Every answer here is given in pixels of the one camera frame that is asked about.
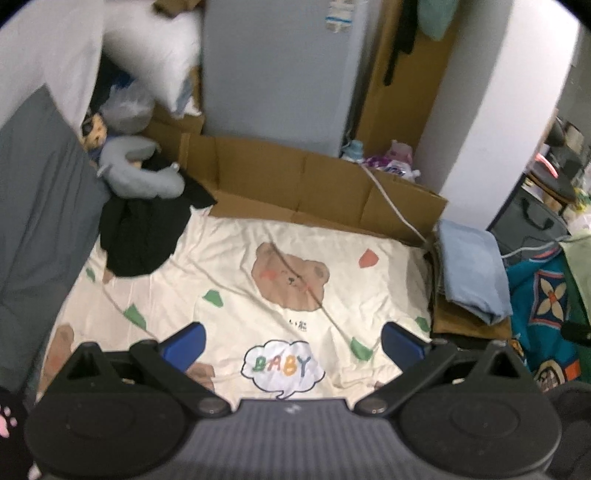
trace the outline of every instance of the white cable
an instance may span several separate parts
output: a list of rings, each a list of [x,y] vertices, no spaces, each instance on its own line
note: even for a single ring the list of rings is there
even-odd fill
[[[392,208],[392,210],[394,210],[394,213],[396,213],[396,215],[398,215],[398,218],[400,218],[400,220],[402,221],[402,223],[405,224],[408,228],[410,228],[414,233],[416,233],[417,234],[417,237],[419,237],[422,240],[423,243],[426,243],[427,241],[425,240],[425,237],[423,237],[418,232],[418,230],[415,227],[413,227],[410,223],[408,223],[408,221],[406,220],[406,218],[404,218],[402,216],[402,213],[400,213],[400,211],[396,208],[396,205],[394,205],[394,202],[392,200],[390,200],[390,197],[386,193],[386,190],[384,190],[384,187],[382,187],[381,183],[374,176],[374,174],[371,173],[369,171],[369,169],[364,164],[360,163],[359,166],[369,176],[369,178],[372,179],[372,181],[375,183],[376,187],[378,188],[379,192],[383,195],[384,199],[386,200],[386,202],[388,202],[388,204],[390,205],[390,207]]]
[[[544,245],[539,245],[538,247],[521,247],[521,248],[518,248],[517,250],[513,250],[511,253],[508,253],[506,255],[501,255],[501,258],[513,257],[513,255],[517,255],[518,253],[521,253],[525,250],[532,251],[532,252],[535,252],[537,250],[544,250],[548,247],[551,247],[554,244],[557,244],[558,242],[566,240],[568,237],[570,237],[570,235],[563,235],[561,237],[558,237],[556,240],[552,240],[551,242],[548,242],[547,244],[544,244]]]

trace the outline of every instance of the folded blue cloth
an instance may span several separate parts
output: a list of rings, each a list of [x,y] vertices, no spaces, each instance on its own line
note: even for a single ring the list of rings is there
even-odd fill
[[[447,301],[489,325],[513,314],[509,281],[490,232],[440,220],[439,242]]]

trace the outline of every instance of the plastic bag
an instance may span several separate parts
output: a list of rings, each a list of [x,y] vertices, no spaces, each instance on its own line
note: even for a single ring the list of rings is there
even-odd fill
[[[107,127],[125,135],[134,135],[148,126],[154,105],[154,97],[134,80],[124,88],[113,85],[109,98],[99,110]]]

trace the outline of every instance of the screw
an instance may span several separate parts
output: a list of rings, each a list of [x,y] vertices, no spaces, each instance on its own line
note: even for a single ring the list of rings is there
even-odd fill
[[[205,415],[218,415],[226,409],[226,402],[221,398],[208,397],[199,402],[199,411]]]
[[[358,407],[365,414],[379,415],[380,413],[384,413],[386,411],[386,408],[388,408],[388,403],[381,398],[368,397],[360,401]]]

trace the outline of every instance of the speech bubble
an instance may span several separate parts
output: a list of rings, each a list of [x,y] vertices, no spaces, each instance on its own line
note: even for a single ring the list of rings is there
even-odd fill
[[[283,340],[252,347],[244,356],[241,373],[262,391],[279,392],[277,400],[312,390],[325,375],[308,342]]]

